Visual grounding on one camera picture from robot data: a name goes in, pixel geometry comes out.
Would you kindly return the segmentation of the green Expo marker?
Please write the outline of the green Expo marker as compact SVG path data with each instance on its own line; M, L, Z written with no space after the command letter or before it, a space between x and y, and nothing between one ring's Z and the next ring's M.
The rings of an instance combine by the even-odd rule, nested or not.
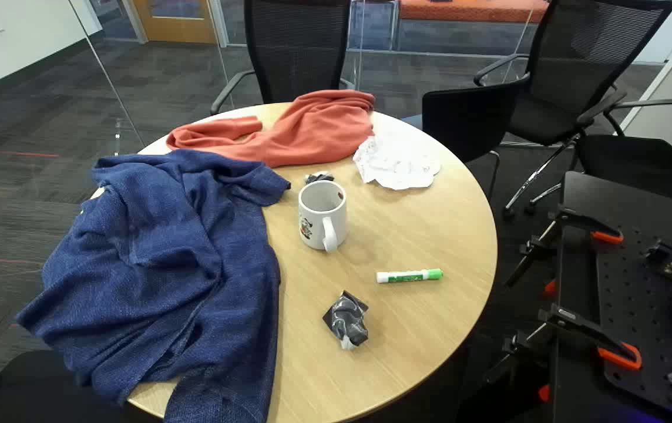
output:
M395 281L438 281L443 278L441 268L423 268L423 271L380 271L375 273L379 285L395 285Z

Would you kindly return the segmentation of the white ceramic mug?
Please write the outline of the white ceramic mug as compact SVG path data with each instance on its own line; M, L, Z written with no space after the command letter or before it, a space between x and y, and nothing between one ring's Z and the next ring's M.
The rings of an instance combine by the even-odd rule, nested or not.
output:
M298 191L298 234L326 253L346 241L348 194L336 180L312 180Z

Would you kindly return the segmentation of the small dark wrapper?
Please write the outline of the small dark wrapper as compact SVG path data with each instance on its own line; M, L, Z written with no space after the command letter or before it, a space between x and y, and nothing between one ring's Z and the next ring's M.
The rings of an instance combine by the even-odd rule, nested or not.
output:
M334 177L328 172L315 172L315 173L308 173L304 182L308 185L315 180L334 180Z

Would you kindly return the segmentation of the white lace cloth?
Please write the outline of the white lace cloth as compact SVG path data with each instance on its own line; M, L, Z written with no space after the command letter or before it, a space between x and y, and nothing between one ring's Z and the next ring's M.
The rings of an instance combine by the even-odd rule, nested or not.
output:
M427 140L395 134L368 137L352 161L363 182L388 191L423 191L439 173L439 157Z

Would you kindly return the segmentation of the orange cloth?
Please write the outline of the orange cloth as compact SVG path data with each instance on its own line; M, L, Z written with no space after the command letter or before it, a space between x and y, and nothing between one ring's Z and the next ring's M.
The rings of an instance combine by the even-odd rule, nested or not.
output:
M351 157L373 134L373 97L356 90L318 90L270 124L255 114L214 117L168 132L172 151L201 151L268 167L325 164Z

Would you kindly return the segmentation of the black crumpled wrapper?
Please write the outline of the black crumpled wrapper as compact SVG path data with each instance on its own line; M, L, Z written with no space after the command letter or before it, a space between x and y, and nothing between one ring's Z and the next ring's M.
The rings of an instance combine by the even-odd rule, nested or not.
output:
M336 336L344 351L355 351L368 339L368 328L363 321L367 309L368 305L363 300L359 300L351 292L344 292L322 314L322 321Z

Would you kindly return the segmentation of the black mesh office chair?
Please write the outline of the black mesh office chair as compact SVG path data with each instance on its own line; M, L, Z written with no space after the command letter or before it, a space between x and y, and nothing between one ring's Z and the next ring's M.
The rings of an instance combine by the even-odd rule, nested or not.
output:
M254 74L262 103L291 100L315 90L351 87L344 78L351 0L245 0L248 70L234 73L212 111Z

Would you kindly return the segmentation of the blue knit cloth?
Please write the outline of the blue knit cloth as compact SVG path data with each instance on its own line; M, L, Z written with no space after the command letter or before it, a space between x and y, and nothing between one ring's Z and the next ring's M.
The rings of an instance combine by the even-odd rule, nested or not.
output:
M262 208L288 180L179 151L104 157L94 182L18 323L117 405L168 380L166 423L266 423L279 268Z

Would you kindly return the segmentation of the upper black orange clamp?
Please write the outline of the upper black orange clamp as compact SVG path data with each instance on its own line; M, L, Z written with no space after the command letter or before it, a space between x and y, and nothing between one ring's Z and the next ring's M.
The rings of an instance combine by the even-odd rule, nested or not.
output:
M508 275L506 285L514 287L524 278L524 273L531 268L534 260L541 260L548 253L551 253L560 246L566 227L577 227L593 241L606 245L606 246L617 246L625 241L625 234L621 227L614 227L595 217L576 213L570 208L556 208L550 217L548 225L520 246L520 260Z

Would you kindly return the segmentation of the black orange clamp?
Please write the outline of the black orange clamp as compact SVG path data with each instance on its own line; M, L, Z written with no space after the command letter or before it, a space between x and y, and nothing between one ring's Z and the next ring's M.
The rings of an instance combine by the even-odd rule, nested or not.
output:
M516 332L503 341L503 358L487 372L485 380L501 380L524 362L543 362L555 342L593 348L604 363L622 372L643 366L636 345L574 309L550 302L537 313L537 323L531 332Z
M570 208L556 208L550 217L548 225L520 246L520 260L508 275L506 285L514 287L524 278L524 273L531 268L534 260L541 260L548 253L551 253L560 246L566 227L577 227L593 241L606 245L606 246L617 246L625 241L625 234L621 227L614 227L595 217L576 213Z

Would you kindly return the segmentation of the lower black orange clamp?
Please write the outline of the lower black orange clamp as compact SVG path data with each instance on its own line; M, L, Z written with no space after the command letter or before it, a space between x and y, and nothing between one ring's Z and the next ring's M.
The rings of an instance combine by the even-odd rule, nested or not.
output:
M487 372L485 380L501 380L524 362L543 362L555 342L593 348L604 363L622 372L643 366L636 345L574 309L550 302L537 313L537 323L531 332L516 332L503 341L503 358Z

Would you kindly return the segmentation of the black perforated mounting board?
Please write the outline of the black perforated mounting board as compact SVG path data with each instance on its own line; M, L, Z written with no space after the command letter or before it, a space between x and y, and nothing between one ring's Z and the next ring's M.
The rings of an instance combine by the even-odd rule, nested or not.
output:
M561 238L556 300L638 348L622 372L593 348L555 342L551 423L672 423L672 200L581 172L564 177L561 207L621 227L604 246L582 229Z

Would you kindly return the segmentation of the black chair near left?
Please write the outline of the black chair near left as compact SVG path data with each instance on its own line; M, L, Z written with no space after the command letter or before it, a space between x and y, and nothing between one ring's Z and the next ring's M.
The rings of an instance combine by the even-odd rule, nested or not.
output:
M116 407L85 386L51 351L17 354L0 369L0 423L160 423L146 412Z

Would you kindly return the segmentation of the black office chair far right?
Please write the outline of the black office chair far right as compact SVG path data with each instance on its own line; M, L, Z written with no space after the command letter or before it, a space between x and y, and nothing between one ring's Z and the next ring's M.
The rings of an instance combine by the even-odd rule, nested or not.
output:
M576 157L584 173L672 197L672 144L616 132L614 137L582 137Z

